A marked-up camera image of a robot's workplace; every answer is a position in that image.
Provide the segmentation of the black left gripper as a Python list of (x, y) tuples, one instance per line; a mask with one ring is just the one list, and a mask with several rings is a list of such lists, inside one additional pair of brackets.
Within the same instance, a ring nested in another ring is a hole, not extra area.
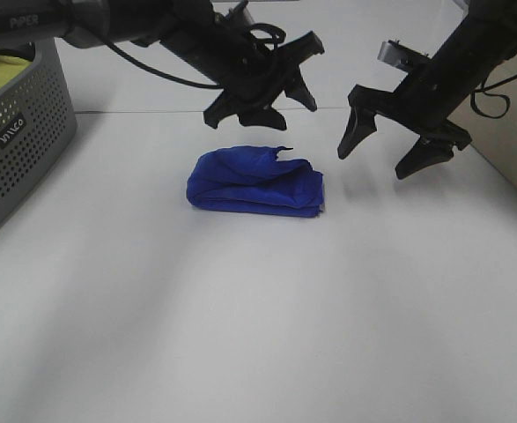
[(250, 53), (240, 68), (222, 82), (223, 92), (203, 111), (204, 122), (216, 129), (235, 115), (244, 127), (287, 130), (284, 117), (273, 108), (280, 94), (314, 112), (317, 104), (301, 75), (300, 65), (324, 53), (321, 39), (312, 31), (286, 43), (281, 28), (254, 24), (248, 28)]

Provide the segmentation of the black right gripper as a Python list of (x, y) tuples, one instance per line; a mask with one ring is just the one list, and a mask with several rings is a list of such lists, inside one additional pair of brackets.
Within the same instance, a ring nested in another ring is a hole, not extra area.
[(343, 138), (337, 147), (338, 158), (346, 159), (367, 137), (376, 131), (375, 116), (382, 115), (420, 138), (395, 167), (398, 179), (405, 179), (430, 166), (453, 158), (453, 146), (462, 150), (471, 143), (470, 134), (448, 121), (448, 96), (425, 72), (431, 61), (407, 73), (393, 92), (355, 85), (348, 95), (351, 114)]

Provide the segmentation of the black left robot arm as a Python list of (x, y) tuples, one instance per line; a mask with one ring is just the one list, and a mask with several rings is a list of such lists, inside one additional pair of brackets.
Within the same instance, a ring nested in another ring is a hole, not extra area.
[[(288, 42), (278, 26), (254, 22), (241, 1), (226, 14), (210, 1), (0, 1), (0, 50), (60, 38), (75, 48), (106, 46), (136, 67), (220, 95), (203, 112), (217, 128), (235, 115), (243, 126), (285, 130), (274, 109), (280, 94), (310, 111), (317, 105), (300, 71), (323, 53), (309, 32)], [(118, 43), (139, 47), (159, 43), (209, 79), (199, 84), (156, 70), (133, 58)]]

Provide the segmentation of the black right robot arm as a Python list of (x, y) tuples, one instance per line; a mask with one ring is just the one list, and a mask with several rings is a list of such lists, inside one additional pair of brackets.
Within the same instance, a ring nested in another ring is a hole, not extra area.
[(517, 54), (517, 1), (471, 1), (462, 22), (433, 56), (403, 46), (381, 44), (380, 61), (406, 76), (392, 92), (355, 85), (348, 101), (351, 114), (337, 147), (340, 159), (376, 130), (384, 116), (418, 134), (411, 150), (395, 167), (402, 180), (447, 162), (455, 150), (472, 141), (470, 134), (448, 117), (466, 98), (486, 93), (491, 72)]

